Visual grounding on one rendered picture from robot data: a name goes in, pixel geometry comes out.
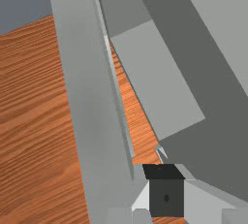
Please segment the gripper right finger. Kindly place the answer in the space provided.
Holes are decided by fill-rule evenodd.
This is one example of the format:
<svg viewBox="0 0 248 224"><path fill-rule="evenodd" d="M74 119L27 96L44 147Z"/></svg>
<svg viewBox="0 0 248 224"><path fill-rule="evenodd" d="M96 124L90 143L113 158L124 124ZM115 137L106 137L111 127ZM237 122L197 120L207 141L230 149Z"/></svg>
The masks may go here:
<svg viewBox="0 0 248 224"><path fill-rule="evenodd" d="M196 179L182 164L174 164L178 179L165 196L167 216L186 224L248 224L248 203Z"/></svg>

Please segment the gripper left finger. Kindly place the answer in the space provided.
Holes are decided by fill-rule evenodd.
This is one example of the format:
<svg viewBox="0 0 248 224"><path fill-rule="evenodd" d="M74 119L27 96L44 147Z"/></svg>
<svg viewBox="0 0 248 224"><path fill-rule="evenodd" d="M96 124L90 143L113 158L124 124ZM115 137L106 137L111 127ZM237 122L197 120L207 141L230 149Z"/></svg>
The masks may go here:
<svg viewBox="0 0 248 224"><path fill-rule="evenodd" d="M142 164L135 166L136 197L132 212L145 224L152 217L165 217L167 213L166 170L164 165Z"/></svg>

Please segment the grey microwave door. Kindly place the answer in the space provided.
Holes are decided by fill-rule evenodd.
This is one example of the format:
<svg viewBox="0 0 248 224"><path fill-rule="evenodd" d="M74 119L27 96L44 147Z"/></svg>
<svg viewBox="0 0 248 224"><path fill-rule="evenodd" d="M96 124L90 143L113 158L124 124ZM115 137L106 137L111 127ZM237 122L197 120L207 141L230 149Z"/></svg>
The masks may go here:
<svg viewBox="0 0 248 224"><path fill-rule="evenodd" d="M90 224L152 224L99 0L50 0Z"/></svg>

